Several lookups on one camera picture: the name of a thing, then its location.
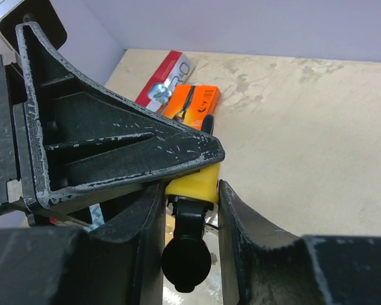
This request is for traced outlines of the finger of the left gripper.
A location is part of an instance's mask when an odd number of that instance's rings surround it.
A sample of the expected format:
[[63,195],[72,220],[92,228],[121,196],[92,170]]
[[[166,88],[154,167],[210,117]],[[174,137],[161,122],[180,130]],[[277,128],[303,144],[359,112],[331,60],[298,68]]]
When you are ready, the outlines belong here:
[[35,201],[71,213],[221,162],[220,141],[86,77],[31,27],[19,45]]

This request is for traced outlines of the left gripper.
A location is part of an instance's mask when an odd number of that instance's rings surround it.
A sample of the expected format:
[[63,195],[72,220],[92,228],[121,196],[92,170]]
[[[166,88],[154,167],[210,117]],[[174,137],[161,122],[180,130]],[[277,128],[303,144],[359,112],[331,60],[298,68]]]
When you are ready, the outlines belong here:
[[14,210],[30,213],[35,201],[26,129],[27,101],[22,72],[0,55],[0,216]]

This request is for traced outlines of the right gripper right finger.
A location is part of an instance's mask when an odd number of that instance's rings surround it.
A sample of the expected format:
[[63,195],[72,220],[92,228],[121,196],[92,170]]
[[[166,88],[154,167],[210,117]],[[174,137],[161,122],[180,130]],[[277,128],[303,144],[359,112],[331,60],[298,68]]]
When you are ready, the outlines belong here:
[[219,183],[225,304],[381,304],[381,237],[295,236]]

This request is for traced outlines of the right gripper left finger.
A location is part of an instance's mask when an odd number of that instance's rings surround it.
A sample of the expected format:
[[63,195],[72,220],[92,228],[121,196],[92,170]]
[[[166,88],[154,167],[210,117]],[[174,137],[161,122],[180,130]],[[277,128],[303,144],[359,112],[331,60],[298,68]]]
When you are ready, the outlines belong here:
[[123,211],[87,232],[0,229],[0,304],[159,304],[164,187],[124,196]]

